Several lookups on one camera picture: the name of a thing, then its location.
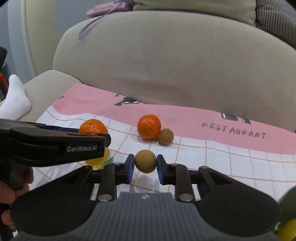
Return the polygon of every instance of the striped pillow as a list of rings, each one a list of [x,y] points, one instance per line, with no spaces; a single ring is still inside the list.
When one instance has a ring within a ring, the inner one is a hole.
[[[286,0],[256,0],[256,27],[296,49],[296,10]]]

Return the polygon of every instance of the mandarin orange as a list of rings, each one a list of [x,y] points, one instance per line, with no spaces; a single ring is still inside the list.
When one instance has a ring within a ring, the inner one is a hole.
[[[78,133],[98,133],[109,134],[107,127],[100,120],[90,119],[82,123],[78,129]]]
[[[139,136],[143,139],[154,139],[161,131],[160,120],[155,115],[144,115],[138,121],[137,130]]]

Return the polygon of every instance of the finger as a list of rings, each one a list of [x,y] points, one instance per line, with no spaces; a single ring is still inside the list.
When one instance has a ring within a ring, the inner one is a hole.
[[[13,225],[13,221],[10,216],[10,210],[6,210],[1,214],[1,220],[5,225]]]
[[[29,192],[29,191],[30,191],[30,189],[29,189],[29,184],[24,183],[24,186],[23,186],[22,189],[20,189],[20,190],[16,190],[16,191],[15,191],[15,198],[18,198],[18,197],[24,195],[25,193],[27,193],[27,192]]]
[[[31,167],[25,174],[24,182],[31,184],[33,181],[34,181],[34,171],[33,171],[33,168]]]
[[[2,181],[0,181],[0,194],[0,203],[12,204],[15,201],[14,191]]]

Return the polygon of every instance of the metal screw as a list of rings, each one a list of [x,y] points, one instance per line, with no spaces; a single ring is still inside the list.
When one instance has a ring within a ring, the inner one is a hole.
[[[193,200],[193,196],[191,194],[188,193],[183,193],[179,196],[179,199],[182,202],[191,202]]]
[[[98,196],[100,202],[109,202],[112,200],[112,196],[109,194],[101,194]]]

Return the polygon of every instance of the white sock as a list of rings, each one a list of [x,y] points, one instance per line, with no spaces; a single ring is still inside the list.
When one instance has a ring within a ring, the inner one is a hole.
[[[18,120],[31,109],[31,102],[26,97],[25,88],[19,77],[12,74],[9,79],[6,98],[0,106],[0,119]]]

